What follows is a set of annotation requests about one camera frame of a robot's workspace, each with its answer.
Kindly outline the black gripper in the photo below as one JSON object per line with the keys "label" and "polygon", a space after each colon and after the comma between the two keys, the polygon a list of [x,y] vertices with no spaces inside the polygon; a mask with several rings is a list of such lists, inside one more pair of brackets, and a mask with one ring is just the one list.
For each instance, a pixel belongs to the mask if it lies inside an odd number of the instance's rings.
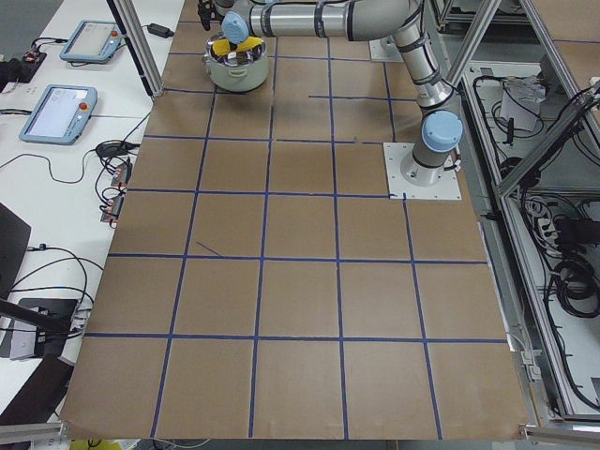
{"label": "black gripper", "polygon": [[199,0],[197,12],[200,19],[222,19],[233,5],[233,0]]}

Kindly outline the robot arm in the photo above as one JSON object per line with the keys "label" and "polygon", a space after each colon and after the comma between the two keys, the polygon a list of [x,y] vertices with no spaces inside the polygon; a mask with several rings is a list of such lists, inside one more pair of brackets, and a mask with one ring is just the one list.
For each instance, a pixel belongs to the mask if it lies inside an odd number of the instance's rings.
{"label": "robot arm", "polygon": [[422,1],[201,1],[202,27],[219,23],[235,49],[250,38],[346,38],[366,42],[377,62],[400,62],[411,77],[421,110],[420,135],[400,164],[408,183],[439,183],[463,124],[454,105],[455,86],[441,73],[423,23]]}

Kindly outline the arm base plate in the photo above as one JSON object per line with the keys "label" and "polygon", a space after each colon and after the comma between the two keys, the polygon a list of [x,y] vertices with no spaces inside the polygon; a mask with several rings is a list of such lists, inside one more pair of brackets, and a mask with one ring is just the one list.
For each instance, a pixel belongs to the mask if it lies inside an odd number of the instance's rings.
{"label": "arm base plate", "polygon": [[374,39],[369,42],[370,59],[376,62],[402,62],[402,56],[393,37]]}
{"label": "arm base plate", "polygon": [[450,156],[441,167],[425,168],[413,158],[412,142],[382,145],[388,195],[392,200],[460,201],[457,171]]}

